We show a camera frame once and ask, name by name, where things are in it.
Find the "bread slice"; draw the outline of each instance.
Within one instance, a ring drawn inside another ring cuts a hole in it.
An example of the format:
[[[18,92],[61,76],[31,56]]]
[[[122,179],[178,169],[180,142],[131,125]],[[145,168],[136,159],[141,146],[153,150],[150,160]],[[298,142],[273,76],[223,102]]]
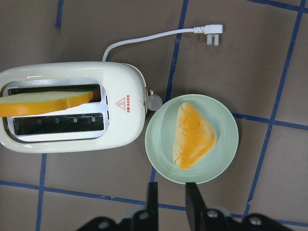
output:
[[[173,161],[180,169],[189,169],[204,157],[216,143],[217,137],[209,122],[188,102],[179,106]]]
[[[0,116],[29,116],[79,106],[94,99],[94,91],[20,93],[0,98]]]

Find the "plate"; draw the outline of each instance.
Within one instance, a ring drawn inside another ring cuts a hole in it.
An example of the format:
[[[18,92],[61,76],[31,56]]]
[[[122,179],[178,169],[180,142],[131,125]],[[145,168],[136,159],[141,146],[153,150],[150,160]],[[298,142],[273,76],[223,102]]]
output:
[[[188,170],[178,168],[172,159],[178,108],[183,102],[190,102],[212,125],[217,136],[214,148]],[[238,141],[231,112],[219,101],[197,94],[182,95],[165,103],[154,113],[145,134],[145,148],[153,167],[165,178],[180,184],[200,184],[220,175],[232,162]]]

